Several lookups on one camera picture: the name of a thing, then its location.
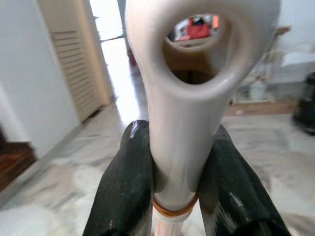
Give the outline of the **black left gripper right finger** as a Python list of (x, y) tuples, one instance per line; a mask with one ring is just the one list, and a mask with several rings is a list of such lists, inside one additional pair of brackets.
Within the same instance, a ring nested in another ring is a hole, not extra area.
[(291, 236), (223, 125), (215, 135), (197, 195), (206, 236)]

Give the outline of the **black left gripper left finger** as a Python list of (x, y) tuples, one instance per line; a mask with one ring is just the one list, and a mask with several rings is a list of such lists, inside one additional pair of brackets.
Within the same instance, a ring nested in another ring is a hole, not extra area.
[(132, 121), (101, 177), (82, 236), (150, 236), (153, 170), (149, 122)]

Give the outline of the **white looped broom handle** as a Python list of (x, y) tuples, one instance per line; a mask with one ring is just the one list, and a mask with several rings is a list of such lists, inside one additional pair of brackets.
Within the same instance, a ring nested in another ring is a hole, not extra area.
[[(188, 204), (237, 87), (271, 43), (280, 0), (128, 0), (126, 31), (147, 95), (155, 193)], [(189, 17), (211, 36), (189, 40)]]

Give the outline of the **orange rubber band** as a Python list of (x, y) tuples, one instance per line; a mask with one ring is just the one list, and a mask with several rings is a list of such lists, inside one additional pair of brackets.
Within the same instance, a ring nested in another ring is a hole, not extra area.
[(163, 206), (154, 195), (153, 206), (154, 206), (154, 209), (162, 216), (165, 216), (167, 218), (172, 218), (172, 217), (184, 215), (186, 213), (190, 213), (193, 210), (197, 200), (198, 200), (198, 195), (195, 193), (188, 204), (184, 205), (183, 207), (179, 209), (173, 209), (170, 206), (168, 207)]

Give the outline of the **light wooden board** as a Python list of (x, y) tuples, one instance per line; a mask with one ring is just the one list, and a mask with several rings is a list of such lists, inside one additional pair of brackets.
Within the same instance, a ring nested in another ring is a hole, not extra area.
[(298, 102), (264, 102), (233, 104), (228, 107), (225, 116), (259, 116), (290, 114), (297, 109)]

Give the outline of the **white plastic jar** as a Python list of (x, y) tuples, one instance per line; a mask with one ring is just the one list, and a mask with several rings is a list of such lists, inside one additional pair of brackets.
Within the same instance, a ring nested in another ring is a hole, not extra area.
[(262, 101), (266, 99), (267, 84), (262, 79), (256, 79), (250, 85), (250, 99)]

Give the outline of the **black bin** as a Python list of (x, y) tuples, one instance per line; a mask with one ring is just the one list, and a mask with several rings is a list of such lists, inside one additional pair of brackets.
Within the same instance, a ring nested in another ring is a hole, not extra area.
[(315, 136), (315, 71), (306, 76), (303, 93), (292, 120), (303, 132)]

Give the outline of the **dark wooden furniture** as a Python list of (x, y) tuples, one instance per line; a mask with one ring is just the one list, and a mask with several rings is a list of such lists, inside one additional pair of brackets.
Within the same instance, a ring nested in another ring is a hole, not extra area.
[(13, 142), (0, 125), (0, 193), (37, 161), (29, 142)]

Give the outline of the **cream louvred door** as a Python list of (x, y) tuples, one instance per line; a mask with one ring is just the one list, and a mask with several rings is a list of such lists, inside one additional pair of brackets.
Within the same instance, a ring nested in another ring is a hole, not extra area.
[(78, 116), (112, 102), (113, 90), (89, 0), (37, 0)]

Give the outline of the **red bag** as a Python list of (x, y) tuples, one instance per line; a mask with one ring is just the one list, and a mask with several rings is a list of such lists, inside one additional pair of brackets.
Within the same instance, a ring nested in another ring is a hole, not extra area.
[(186, 35), (189, 40), (210, 37), (210, 25), (203, 17), (189, 17)]

